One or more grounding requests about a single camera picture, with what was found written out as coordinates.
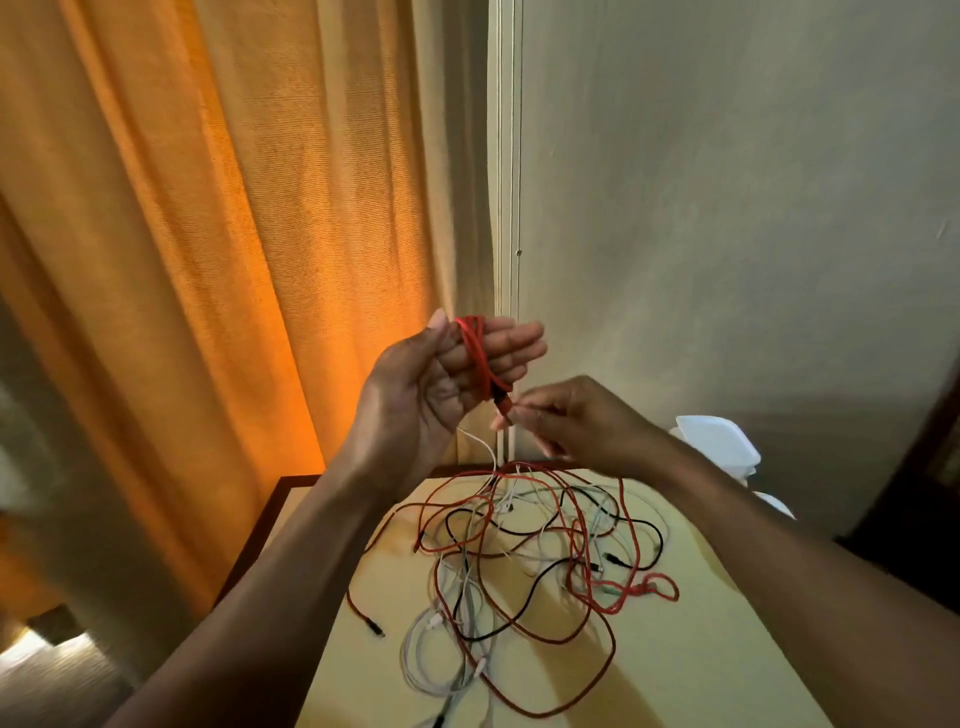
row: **wall molding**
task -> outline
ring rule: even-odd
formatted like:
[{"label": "wall molding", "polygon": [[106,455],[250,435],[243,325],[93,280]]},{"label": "wall molding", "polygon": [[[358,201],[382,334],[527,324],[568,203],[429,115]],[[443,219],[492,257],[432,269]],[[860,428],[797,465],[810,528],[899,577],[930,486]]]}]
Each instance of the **wall molding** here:
[{"label": "wall molding", "polygon": [[[493,218],[493,307],[520,318],[520,91],[523,0],[491,2],[492,98],[488,104]],[[497,437],[500,462],[514,452],[514,431]]]}]

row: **cable plug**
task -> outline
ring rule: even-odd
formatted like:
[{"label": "cable plug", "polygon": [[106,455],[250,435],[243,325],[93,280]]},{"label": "cable plug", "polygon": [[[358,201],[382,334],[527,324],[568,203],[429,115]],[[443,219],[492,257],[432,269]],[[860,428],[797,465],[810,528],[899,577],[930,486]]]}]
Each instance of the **cable plug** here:
[{"label": "cable plug", "polygon": [[367,626],[370,627],[370,631],[374,633],[379,638],[384,638],[386,635],[383,633],[383,630],[380,629],[380,625],[369,617],[364,617],[363,621],[367,623]]},{"label": "cable plug", "polygon": [[603,557],[607,559],[607,561],[609,561],[611,564],[614,564],[615,566],[623,567],[624,569],[632,569],[634,567],[633,564],[628,564],[627,562],[614,556],[611,553],[605,553]]}]

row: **yellow table surface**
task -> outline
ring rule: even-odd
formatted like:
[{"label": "yellow table surface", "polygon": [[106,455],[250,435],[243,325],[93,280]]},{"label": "yellow table surface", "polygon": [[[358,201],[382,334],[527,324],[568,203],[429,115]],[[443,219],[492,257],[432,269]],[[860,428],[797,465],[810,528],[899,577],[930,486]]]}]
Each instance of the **yellow table surface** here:
[{"label": "yellow table surface", "polygon": [[[589,471],[578,473],[591,482],[615,483]],[[423,500],[441,482],[424,481],[411,499]],[[442,500],[472,493],[481,482],[461,478],[444,491]],[[305,490],[291,492],[273,533],[283,526]],[[619,615],[610,618],[617,642],[613,664],[573,709],[533,720],[497,702],[494,726],[829,726],[700,533],[645,485],[628,481],[627,491],[633,518],[665,522],[669,528],[656,570],[673,577],[680,587],[680,600],[633,597]],[[441,700],[410,689],[399,668],[403,636],[429,602],[433,558],[411,550],[418,510],[407,509],[394,519],[353,577],[354,600],[380,624],[386,638],[375,637],[344,603],[298,726],[414,726],[439,711]],[[542,512],[526,504],[498,518],[514,530],[527,530],[543,521]],[[620,529],[629,540],[626,526]],[[506,535],[496,538],[503,547],[516,541]],[[641,537],[640,543],[642,552],[652,542]],[[526,566],[527,570],[535,567],[533,563]],[[608,576],[616,574],[622,580],[622,570],[609,568]],[[515,613],[529,591],[530,576],[508,559],[486,560],[483,574],[500,603]],[[560,637],[579,623],[582,614],[583,607],[560,593],[551,573],[542,580],[522,623],[541,634]],[[535,643],[511,630],[497,642],[492,675],[514,701],[530,710],[547,710],[576,694],[608,651],[606,629],[595,615],[575,640],[560,646]],[[431,633],[427,655],[436,681],[447,679],[459,664],[457,648],[441,628]],[[445,725],[478,726],[487,709],[487,692],[479,681],[471,686]]]}]

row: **white plastic object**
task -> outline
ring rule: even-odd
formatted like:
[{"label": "white plastic object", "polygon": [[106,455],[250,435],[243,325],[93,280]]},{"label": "white plastic object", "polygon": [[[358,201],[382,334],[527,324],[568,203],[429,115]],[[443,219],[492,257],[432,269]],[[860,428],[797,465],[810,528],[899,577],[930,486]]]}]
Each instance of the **white plastic object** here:
[{"label": "white plastic object", "polygon": [[793,513],[790,511],[790,509],[787,508],[787,507],[783,504],[783,501],[780,500],[778,497],[771,496],[769,493],[761,493],[760,491],[754,491],[754,495],[755,495],[756,497],[760,498],[761,500],[766,500],[768,503],[770,503],[770,505],[772,505],[774,508],[776,508],[776,509],[777,509],[778,511],[780,511],[781,513],[785,513],[787,516],[789,516],[790,518],[792,518],[794,521],[797,519],[797,517],[793,515]]},{"label": "white plastic object", "polygon": [[760,453],[736,423],[722,417],[682,415],[677,418],[681,437],[721,470],[737,480],[756,473]]}]

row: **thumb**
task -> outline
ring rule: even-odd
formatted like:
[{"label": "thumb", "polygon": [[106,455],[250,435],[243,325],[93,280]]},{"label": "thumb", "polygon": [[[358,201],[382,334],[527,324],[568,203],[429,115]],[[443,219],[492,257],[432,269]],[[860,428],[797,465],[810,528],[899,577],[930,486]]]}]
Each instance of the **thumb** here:
[{"label": "thumb", "polygon": [[511,408],[510,417],[524,429],[561,445],[569,438],[573,427],[573,423],[565,415],[536,407],[524,407],[520,404],[515,404]]},{"label": "thumb", "polygon": [[399,342],[396,346],[395,371],[409,381],[416,381],[437,353],[446,333],[446,324],[446,314],[442,308],[438,308],[423,331]]}]

